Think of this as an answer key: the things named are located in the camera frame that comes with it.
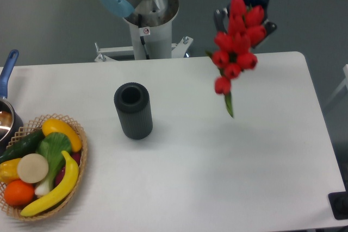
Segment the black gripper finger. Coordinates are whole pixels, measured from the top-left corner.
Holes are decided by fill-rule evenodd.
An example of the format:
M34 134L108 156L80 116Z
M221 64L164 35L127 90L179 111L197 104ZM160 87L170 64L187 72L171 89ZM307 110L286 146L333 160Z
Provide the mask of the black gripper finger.
M268 39L268 37L277 30L277 24L271 22L270 20L265 20L262 25L266 30L265 38L263 38L261 42L257 43L254 48L261 46Z
M229 24L229 15L230 15L229 7L216 9L214 11L213 20L214 20L215 28L218 32L223 32L223 33L228 32L227 28Z

